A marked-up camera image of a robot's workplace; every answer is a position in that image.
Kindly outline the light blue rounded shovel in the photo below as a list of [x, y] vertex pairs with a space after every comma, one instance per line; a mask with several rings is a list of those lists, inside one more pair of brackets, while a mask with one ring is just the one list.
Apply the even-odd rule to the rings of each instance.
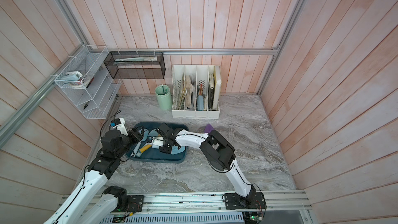
[[135, 157], [140, 157], [142, 153], [139, 152], [139, 149], [145, 146], [147, 143], [151, 144], [151, 141], [153, 138], [156, 138], [158, 136], [158, 133], [155, 129], [149, 131], [148, 129], [144, 130], [144, 138], [141, 142], [139, 142], [133, 149], [133, 152], [131, 153], [130, 157], [135, 158]]

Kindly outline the yellow shovel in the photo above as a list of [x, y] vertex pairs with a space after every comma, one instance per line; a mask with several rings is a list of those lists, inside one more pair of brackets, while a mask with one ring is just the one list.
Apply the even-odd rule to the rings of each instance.
[[151, 147], [152, 147], [152, 144], [147, 143], [145, 146], [143, 146], [142, 148], [139, 149], [139, 152], [144, 153], [146, 150], [148, 150]]

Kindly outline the teal plastic storage box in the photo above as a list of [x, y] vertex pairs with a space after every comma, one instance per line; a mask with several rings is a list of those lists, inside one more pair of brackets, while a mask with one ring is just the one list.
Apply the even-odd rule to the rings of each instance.
[[[158, 129], [161, 125], [161, 122], [139, 122], [134, 127], [142, 126], [149, 131], [153, 129]], [[159, 149], [149, 148], [146, 150], [140, 157], [131, 158], [130, 155], [133, 152], [133, 149], [136, 145], [134, 145], [127, 153], [126, 157], [129, 160], [136, 160], [142, 162], [157, 162], [157, 163], [182, 163], [185, 160], [188, 149], [186, 148], [186, 152], [178, 155], [171, 155], [162, 153]]]

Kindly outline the purple shovel pink handle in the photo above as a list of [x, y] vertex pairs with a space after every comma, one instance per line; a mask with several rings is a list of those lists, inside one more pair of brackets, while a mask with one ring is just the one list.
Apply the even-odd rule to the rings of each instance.
[[211, 124], [207, 124], [204, 128], [204, 133], [210, 133], [212, 130], [214, 130], [214, 127]]

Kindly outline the pointed light blue trowel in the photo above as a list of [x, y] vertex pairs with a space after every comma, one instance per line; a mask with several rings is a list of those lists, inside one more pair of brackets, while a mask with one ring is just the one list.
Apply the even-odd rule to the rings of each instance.
[[186, 152], [186, 147], [185, 146], [173, 146], [172, 147], [172, 151], [171, 151], [171, 155], [178, 155], [178, 154], [182, 154]]

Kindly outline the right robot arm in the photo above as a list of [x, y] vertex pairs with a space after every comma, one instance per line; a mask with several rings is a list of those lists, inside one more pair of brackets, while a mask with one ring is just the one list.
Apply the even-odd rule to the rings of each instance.
[[162, 123], [157, 132], [163, 138], [160, 152], [170, 154], [175, 146], [199, 149], [213, 170], [226, 175], [235, 190], [223, 195], [226, 209], [266, 209], [264, 194], [246, 179], [238, 166], [234, 147], [218, 131], [200, 134], [182, 128], [173, 130]]

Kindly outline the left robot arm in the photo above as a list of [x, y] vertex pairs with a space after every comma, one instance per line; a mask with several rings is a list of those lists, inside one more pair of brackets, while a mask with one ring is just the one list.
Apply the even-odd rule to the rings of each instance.
[[86, 213], [97, 192], [109, 181], [121, 164], [122, 157], [143, 140], [144, 128], [122, 131], [109, 130], [101, 138], [103, 148], [87, 166], [85, 174], [67, 200], [45, 221], [46, 224], [98, 224], [108, 214], [117, 210], [124, 217], [130, 212], [130, 200], [126, 189], [110, 186], [104, 190], [98, 203]]

